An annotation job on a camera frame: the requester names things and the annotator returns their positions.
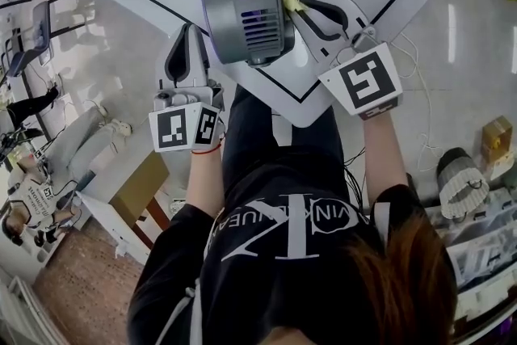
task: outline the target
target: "white cable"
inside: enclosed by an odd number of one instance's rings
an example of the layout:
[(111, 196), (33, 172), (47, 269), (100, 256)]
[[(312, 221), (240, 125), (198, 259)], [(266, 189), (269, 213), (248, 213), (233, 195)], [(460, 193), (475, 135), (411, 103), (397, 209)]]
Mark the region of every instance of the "white cable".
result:
[(409, 37), (407, 37), (403, 32), (401, 32), (401, 35), (402, 35), (402, 37), (404, 39), (406, 39), (411, 44), (411, 46), (413, 46), (414, 51), (415, 51), (415, 57), (413, 57), (406, 50), (404, 50), (404, 49), (400, 48), (399, 46), (395, 45), (393, 42), (390, 42), (390, 44), (394, 48), (398, 49), (399, 51), (401, 51), (402, 53), (404, 53), (405, 55), (410, 57), (411, 60), (414, 63), (414, 68), (413, 68), (413, 71), (411, 72), (411, 74), (410, 75), (399, 75), (399, 78), (408, 79), (408, 78), (411, 78), (415, 73), (418, 74), (418, 77), (420, 78), (420, 82), (422, 83), (422, 86), (423, 86), (423, 90), (426, 93), (427, 104), (429, 106), (429, 118), (428, 118), (428, 124), (427, 124), (427, 134), (424, 134), (424, 133), (420, 133), (419, 134), (419, 137), (423, 137), (424, 138), (424, 142), (422, 143), (422, 148), (420, 149), (420, 153), (418, 154), (417, 170), (419, 172), (423, 173), (425, 171), (434, 170), (437, 167), (437, 166), (433, 166), (433, 167), (425, 168), (425, 169), (421, 169), (420, 168), (420, 163), (422, 161), (422, 156), (423, 156), (424, 151), (426, 149), (430, 150), (435, 158), (441, 158), (443, 156), (443, 154), (444, 154), (444, 151), (443, 151), (442, 147), (435, 147), (435, 146), (431, 145), (431, 137), (432, 137), (431, 126), (432, 126), (432, 117), (433, 117), (433, 107), (431, 105), (431, 95), (429, 94), (429, 90), (427, 88), (426, 81), (424, 80), (424, 78), (422, 76), (422, 72), (420, 71), (420, 66), (418, 64), (418, 48), (417, 48), (417, 45), (414, 44), (414, 42)]

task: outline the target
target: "floor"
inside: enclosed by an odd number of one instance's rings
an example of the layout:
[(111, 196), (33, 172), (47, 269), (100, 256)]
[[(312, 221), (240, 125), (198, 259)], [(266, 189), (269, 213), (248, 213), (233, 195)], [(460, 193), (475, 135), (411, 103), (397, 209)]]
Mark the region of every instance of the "floor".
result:
[[(23, 23), (30, 16), (33, 6), (26, 4), (11, 13)], [(153, 105), (154, 57), (166, 42), (165, 34), (112, 0), (73, 0), (54, 12), (60, 24), (82, 17), (89, 19), (90, 24), (86, 29), (56, 39), (53, 44), (55, 57), (46, 68), (35, 65), (40, 75), (59, 73), (68, 93), (59, 105), (44, 115), (51, 133), (57, 133), (65, 122), (69, 123), (77, 114), (93, 105), (91, 101), (102, 101), (119, 119), (133, 125), (141, 124)], [(0, 25), (5, 22), (5, 16), (0, 16)], [(419, 195), (428, 198), (437, 194), (437, 159), (428, 149), (422, 152), (425, 140), (422, 134), (430, 134), (430, 122), (431, 145), (444, 150), (460, 146), (474, 157), (479, 153), (480, 130), (484, 124), (505, 115), (517, 125), (517, 75), (512, 73), (517, 69), (517, 3), (507, 0), (430, 0), (408, 24), (404, 33), (418, 47), (420, 68), (430, 91), (432, 117), (430, 120), (426, 93), (417, 75), (402, 79), (405, 90), (403, 104), (392, 111), (392, 115), (406, 169), (414, 176)], [(415, 53), (402, 36), (394, 42), (411, 54)], [(400, 75), (412, 72), (414, 64), (411, 59), (397, 50), (393, 50), (393, 56)], [(44, 91), (36, 73), (29, 70), (28, 75), (34, 90)], [(220, 73), (211, 76), (223, 83), (225, 101), (229, 107), (235, 85)], [(345, 156), (351, 158), (363, 148), (361, 121), (350, 117), (339, 106), (334, 109)], [(276, 116), (273, 123), (279, 142), (289, 143), (288, 122)], [(171, 196), (179, 196), (186, 186), (187, 164), (178, 162), (177, 168), (182, 179), (176, 182), (177, 192)], [(358, 158), (351, 169), (362, 182), (364, 159)], [(79, 266), (84, 259), (79, 260), (78, 252), (68, 246), (72, 243), (77, 243), (76, 248), (94, 260), (93, 252), (83, 249), (78, 242), (88, 237), (83, 234), (70, 237), (63, 249), (69, 249), (73, 254), (65, 255), (61, 250), (56, 261), (61, 261), (65, 269), (72, 267), (73, 263)], [(102, 257), (97, 259), (104, 263), (107, 250), (104, 253), (100, 250), (98, 255)], [(110, 294), (113, 294), (115, 304), (103, 312), (113, 312), (113, 317), (119, 319), (122, 318), (120, 314), (124, 312), (127, 295), (134, 285), (138, 269), (130, 263), (117, 266), (123, 268), (120, 273), (122, 279), (110, 280), (106, 285), (113, 289)], [(77, 319), (74, 318), (86, 318), (89, 314), (92, 318), (89, 329), (93, 330), (94, 320), (102, 314), (99, 310), (106, 304), (102, 296), (109, 289), (96, 295), (89, 291), (79, 299), (78, 315), (70, 315), (67, 311), (69, 304), (62, 298), (57, 303), (56, 297), (50, 295), (50, 291), (61, 283), (73, 283), (72, 276), (67, 274), (55, 275), (57, 279), (54, 279), (52, 288), (46, 288), (49, 280), (39, 280), (38, 292), (47, 306), (66, 322), (66, 326), (75, 326)], [(75, 273), (74, 277), (79, 277), (81, 288), (85, 288), (88, 283), (86, 277), (101, 276), (101, 273), (93, 273), (90, 269), (80, 276)], [(77, 330), (78, 343), (87, 343), (82, 341), (88, 339), (89, 334), (101, 335), (102, 329), (100, 327), (99, 332), (88, 332), (86, 328)], [(112, 339), (90, 343), (123, 342), (122, 330), (117, 328), (112, 333)]]
[(39, 274), (34, 290), (73, 345), (127, 343), (128, 303), (142, 266), (115, 259), (115, 243), (94, 219), (73, 231)]

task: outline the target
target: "red bracelet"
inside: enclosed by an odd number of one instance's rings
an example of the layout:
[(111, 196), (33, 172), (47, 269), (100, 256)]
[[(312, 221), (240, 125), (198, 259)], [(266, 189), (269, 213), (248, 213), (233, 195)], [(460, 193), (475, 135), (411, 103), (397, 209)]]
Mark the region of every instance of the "red bracelet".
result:
[(193, 154), (195, 154), (195, 155), (205, 155), (205, 154), (210, 154), (210, 153), (213, 153), (214, 151), (218, 150), (220, 147), (221, 147), (221, 143), (219, 143), (219, 145), (218, 145), (216, 148), (212, 148), (212, 149), (210, 149), (209, 151), (204, 151), (203, 153), (196, 153), (195, 151), (191, 151), (191, 153), (193, 153)]

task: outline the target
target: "brown hair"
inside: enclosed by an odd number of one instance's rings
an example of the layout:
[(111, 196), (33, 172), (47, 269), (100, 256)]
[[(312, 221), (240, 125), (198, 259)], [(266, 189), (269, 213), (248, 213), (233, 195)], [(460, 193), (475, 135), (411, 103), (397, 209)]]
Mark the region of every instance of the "brown hair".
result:
[(347, 252), (363, 278), (381, 345), (451, 342), (456, 281), (426, 217), (415, 215), (393, 231), (384, 255), (362, 240)]

